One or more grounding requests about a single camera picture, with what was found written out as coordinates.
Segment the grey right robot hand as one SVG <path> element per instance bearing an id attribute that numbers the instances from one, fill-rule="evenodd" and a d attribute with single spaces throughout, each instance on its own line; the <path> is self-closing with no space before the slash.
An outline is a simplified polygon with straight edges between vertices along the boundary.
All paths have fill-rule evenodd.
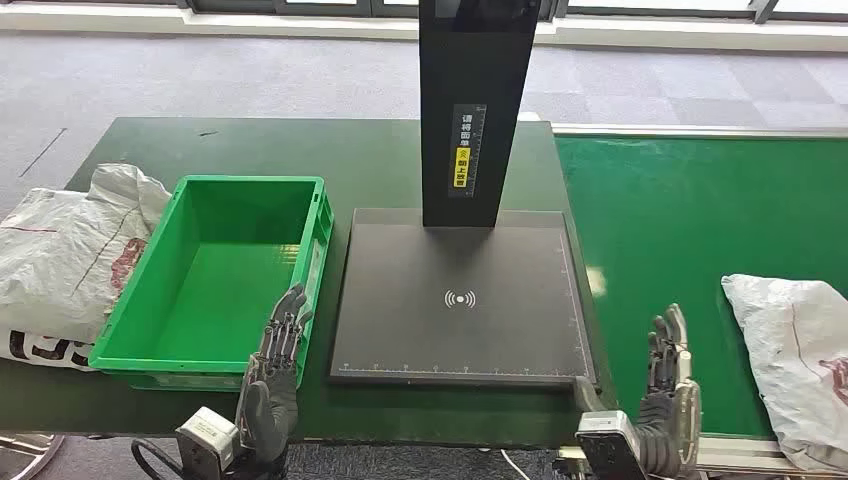
<path id="1" fill-rule="evenodd" d="M 687 324 L 680 306 L 670 304 L 653 319 L 649 333 L 648 377 L 637 424 L 700 432 L 700 386 L 692 376 Z"/>

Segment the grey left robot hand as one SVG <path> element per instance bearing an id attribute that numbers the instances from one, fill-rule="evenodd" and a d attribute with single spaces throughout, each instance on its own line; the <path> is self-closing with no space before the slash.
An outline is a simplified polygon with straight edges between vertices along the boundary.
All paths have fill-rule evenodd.
<path id="1" fill-rule="evenodd" d="M 236 425 L 241 446 L 255 464 L 277 461 L 298 419 L 297 357 L 305 324 L 305 288 L 296 283 L 274 305 L 242 382 Z"/>

